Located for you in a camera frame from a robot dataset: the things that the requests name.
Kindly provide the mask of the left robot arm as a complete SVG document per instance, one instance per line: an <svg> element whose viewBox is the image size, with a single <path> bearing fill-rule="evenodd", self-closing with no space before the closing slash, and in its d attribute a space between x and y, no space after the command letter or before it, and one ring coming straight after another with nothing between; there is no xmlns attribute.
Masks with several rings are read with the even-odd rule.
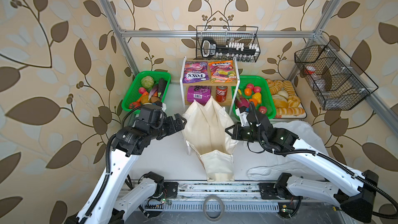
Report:
<svg viewBox="0 0 398 224"><path fill-rule="evenodd" d="M119 197L129 172L152 140L182 131L187 120L180 114L168 116L158 105L143 105L131 126L122 126L105 148L105 170L84 207L66 219L67 224L123 224L143 203L167 196L163 176L148 172L125 196Z"/></svg>

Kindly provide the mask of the orange fruit candy bag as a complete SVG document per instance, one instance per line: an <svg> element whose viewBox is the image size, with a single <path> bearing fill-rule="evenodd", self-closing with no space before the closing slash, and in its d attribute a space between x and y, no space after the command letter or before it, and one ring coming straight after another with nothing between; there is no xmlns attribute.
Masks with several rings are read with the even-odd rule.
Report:
<svg viewBox="0 0 398 224"><path fill-rule="evenodd" d="M233 66L233 60L210 62L211 73L210 81L212 83L229 83L237 79L236 71Z"/></svg>

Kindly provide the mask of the red cola can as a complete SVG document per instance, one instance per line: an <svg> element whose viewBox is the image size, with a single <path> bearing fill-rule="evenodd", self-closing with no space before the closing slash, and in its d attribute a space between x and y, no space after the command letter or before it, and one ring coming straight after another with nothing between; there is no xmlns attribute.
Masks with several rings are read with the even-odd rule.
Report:
<svg viewBox="0 0 398 224"><path fill-rule="evenodd" d="M228 87L227 86L217 86L216 87L216 101L217 102L225 102L227 99L227 92L228 92Z"/></svg>

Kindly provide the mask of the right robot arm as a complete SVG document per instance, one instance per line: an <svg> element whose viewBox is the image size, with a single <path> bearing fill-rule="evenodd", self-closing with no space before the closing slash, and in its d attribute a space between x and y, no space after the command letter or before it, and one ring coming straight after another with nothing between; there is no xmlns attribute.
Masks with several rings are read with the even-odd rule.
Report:
<svg viewBox="0 0 398 224"><path fill-rule="evenodd" d="M274 127L252 103L240 115L240 122L226 128L225 132L233 140L258 143L263 151L295 160L324 178L318 181L281 173L272 193L282 199L306 197L327 202L363 223L370 223L372 216L391 220L398 218L397 213L383 214L373 210L377 194L387 199L394 208L398 207L394 198L378 188L376 173L347 167L312 147L297 134Z"/></svg>

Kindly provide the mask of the cream canvas tote bag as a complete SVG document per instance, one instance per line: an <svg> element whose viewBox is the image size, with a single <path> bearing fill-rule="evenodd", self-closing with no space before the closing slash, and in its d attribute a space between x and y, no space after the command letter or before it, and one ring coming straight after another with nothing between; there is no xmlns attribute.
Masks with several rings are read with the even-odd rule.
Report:
<svg viewBox="0 0 398 224"><path fill-rule="evenodd" d="M225 129L234 125L226 110L212 97L205 105L193 102L183 118L187 120L182 133L195 151L208 182L234 181L233 152L238 144Z"/></svg>

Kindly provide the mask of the purple grape candy bag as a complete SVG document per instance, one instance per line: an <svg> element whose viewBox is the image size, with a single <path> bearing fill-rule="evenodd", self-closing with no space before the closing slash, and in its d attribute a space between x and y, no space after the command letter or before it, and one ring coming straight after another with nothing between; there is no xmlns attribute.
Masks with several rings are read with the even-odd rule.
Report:
<svg viewBox="0 0 398 224"><path fill-rule="evenodd" d="M187 91L187 101L197 101L199 104L205 105L211 97L210 86L189 86Z"/></svg>

